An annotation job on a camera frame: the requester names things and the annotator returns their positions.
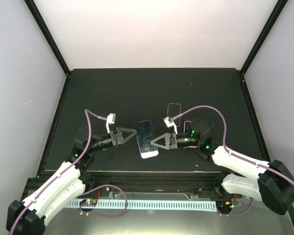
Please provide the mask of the beige phone case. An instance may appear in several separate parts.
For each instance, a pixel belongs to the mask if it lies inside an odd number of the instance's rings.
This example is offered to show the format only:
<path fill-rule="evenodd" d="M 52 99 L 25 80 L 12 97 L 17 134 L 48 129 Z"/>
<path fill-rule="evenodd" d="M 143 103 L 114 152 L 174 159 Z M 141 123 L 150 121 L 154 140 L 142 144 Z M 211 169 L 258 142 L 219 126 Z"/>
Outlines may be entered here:
<path fill-rule="evenodd" d="M 199 140 L 199 127 L 195 120 L 193 121 L 185 121 L 184 122 L 184 133 L 186 136 L 183 138 L 186 143 L 186 148 L 198 148 L 198 140 Z"/>

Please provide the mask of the clear phone case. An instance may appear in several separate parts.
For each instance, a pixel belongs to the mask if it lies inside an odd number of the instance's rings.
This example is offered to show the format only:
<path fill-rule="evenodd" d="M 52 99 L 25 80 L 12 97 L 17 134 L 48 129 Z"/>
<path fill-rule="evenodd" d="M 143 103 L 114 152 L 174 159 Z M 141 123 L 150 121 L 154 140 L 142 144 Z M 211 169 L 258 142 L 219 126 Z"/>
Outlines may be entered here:
<path fill-rule="evenodd" d="M 179 103 L 169 103 L 167 106 L 167 116 L 173 118 L 181 114 L 182 106 Z"/>

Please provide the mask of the black phone case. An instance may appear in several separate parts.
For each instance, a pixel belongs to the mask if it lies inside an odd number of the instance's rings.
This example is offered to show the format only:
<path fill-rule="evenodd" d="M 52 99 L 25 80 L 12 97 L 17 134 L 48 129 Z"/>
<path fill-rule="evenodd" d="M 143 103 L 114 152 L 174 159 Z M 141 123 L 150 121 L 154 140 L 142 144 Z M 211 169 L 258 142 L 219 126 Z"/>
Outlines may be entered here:
<path fill-rule="evenodd" d="M 151 130 L 152 124 L 150 120 L 140 121 L 134 124 L 134 128 L 140 131 Z"/>

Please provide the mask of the pink phone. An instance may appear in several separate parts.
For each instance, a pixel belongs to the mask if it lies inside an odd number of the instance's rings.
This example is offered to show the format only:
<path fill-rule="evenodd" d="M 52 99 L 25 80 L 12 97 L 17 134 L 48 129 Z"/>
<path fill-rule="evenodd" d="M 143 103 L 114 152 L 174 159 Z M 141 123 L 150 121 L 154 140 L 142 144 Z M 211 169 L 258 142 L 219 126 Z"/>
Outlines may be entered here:
<path fill-rule="evenodd" d="M 179 103 L 169 103 L 167 106 L 167 116 L 173 118 L 179 114 L 181 114 L 182 106 Z M 174 123 L 177 127 L 180 126 L 181 118 L 177 118 L 174 120 Z"/>

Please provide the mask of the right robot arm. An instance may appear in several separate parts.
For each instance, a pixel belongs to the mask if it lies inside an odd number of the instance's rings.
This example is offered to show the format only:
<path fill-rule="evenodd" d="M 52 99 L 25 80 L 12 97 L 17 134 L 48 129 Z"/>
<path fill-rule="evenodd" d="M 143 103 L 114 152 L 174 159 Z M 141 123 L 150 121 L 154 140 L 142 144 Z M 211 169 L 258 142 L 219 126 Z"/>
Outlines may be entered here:
<path fill-rule="evenodd" d="M 164 133 L 150 143 L 166 150 L 194 147 L 204 161 L 230 170 L 213 184 L 216 196 L 248 196 L 261 201 L 272 212 L 285 215 L 294 203 L 294 177 L 285 164 L 279 160 L 271 163 L 257 160 L 227 149 L 214 141 L 210 132 L 207 123 L 197 118 L 186 132 Z"/>

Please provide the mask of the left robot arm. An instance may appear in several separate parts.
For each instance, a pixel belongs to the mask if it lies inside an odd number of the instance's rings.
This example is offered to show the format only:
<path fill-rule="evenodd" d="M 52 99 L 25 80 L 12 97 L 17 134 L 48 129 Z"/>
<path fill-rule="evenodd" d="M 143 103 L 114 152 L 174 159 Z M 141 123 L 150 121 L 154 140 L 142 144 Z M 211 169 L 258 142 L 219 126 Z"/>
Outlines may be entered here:
<path fill-rule="evenodd" d="M 127 143 L 136 129 L 117 127 L 109 133 L 95 135 L 87 127 L 77 131 L 72 152 L 42 186 L 22 201 L 8 207 L 6 229 L 11 235 L 42 235 L 51 220 L 73 199 L 91 195 L 96 184 L 88 167 L 97 151 Z"/>

